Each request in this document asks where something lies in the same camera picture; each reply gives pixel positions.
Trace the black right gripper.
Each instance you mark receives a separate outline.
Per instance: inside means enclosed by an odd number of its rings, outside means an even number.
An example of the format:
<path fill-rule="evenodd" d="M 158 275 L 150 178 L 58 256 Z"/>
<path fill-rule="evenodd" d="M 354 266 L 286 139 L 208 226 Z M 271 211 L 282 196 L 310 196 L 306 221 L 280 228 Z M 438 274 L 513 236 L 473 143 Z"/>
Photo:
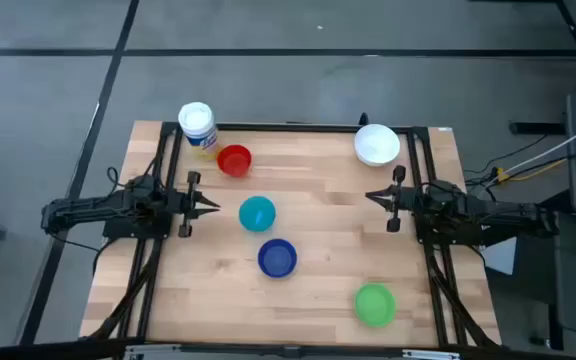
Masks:
<path fill-rule="evenodd" d="M 386 225 L 386 230 L 391 233 L 400 231 L 401 219 L 399 217 L 399 211 L 412 211 L 414 207 L 414 198 L 417 190 L 414 187 L 403 186 L 405 177 L 406 168 L 403 165 L 397 165 L 393 170 L 392 185 L 389 185 L 385 189 L 365 193 L 365 196 L 368 197 L 369 200 L 377 203 L 391 213 Z"/>

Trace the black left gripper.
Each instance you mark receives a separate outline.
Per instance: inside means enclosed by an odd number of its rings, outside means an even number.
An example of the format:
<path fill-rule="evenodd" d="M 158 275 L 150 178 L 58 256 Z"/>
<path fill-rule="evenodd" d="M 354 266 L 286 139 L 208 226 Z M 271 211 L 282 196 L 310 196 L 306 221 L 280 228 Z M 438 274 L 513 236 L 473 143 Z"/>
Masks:
<path fill-rule="evenodd" d="M 181 238 L 190 237 L 192 234 L 191 219 L 198 219 L 202 215 L 218 212 L 219 205 L 207 199 L 201 191 L 196 191 L 196 186 L 200 182 L 199 172 L 190 171 L 187 177 L 188 189 L 180 192 L 171 188 L 167 193 L 167 211 L 173 215 L 181 215 L 182 221 L 178 228 L 178 236 Z M 208 205 L 216 208 L 195 209 L 196 203 Z"/>

